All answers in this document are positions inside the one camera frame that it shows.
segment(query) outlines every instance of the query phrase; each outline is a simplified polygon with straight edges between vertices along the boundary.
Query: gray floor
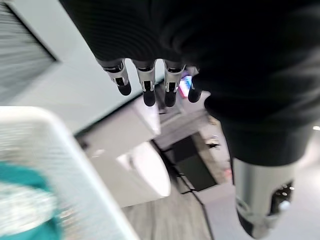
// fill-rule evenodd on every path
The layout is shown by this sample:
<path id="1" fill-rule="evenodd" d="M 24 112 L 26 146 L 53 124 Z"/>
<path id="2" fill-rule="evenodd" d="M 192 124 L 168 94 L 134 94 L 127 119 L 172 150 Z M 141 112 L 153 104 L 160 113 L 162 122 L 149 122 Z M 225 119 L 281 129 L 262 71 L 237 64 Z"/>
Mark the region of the gray floor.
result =
<path id="1" fill-rule="evenodd" d="M 200 203 L 171 182 L 169 197 L 122 209 L 141 240 L 211 240 Z"/>

